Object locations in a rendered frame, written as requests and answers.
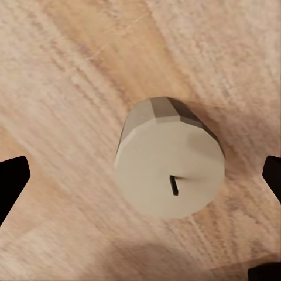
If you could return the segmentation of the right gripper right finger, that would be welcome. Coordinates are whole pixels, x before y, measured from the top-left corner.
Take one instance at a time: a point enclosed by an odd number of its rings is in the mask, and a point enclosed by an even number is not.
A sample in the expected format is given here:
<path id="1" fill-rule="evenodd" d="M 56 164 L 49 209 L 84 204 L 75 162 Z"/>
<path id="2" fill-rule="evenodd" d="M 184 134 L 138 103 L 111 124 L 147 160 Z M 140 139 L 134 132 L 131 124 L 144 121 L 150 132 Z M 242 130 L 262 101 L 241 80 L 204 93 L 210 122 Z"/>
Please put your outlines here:
<path id="1" fill-rule="evenodd" d="M 281 203 L 281 158 L 269 155 L 262 176 Z"/>

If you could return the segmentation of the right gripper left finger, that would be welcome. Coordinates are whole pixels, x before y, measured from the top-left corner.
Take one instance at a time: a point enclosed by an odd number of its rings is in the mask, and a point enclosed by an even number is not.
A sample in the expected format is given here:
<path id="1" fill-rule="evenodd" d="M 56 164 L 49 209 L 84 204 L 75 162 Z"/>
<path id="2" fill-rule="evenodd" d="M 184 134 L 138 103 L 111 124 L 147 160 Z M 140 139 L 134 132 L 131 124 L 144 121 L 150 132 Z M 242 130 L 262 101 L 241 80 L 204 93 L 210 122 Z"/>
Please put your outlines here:
<path id="1" fill-rule="evenodd" d="M 26 156 L 0 162 L 0 226 L 30 179 Z"/>

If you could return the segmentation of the pillar candle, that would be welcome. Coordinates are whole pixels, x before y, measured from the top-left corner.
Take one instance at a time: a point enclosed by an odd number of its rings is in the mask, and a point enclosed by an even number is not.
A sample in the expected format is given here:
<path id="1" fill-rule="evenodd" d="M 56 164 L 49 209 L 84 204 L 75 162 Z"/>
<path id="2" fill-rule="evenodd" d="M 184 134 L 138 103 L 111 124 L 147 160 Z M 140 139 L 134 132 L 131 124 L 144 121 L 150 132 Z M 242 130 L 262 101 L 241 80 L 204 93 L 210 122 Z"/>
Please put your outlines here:
<path id="1" fill-rule="evenodd" d="M 225 153 L 216 134 L 184 103 L 148 98 L 126 116 L 114 172 L 137 210 L 182 218 L 216 197 L 225 179 Z"/>

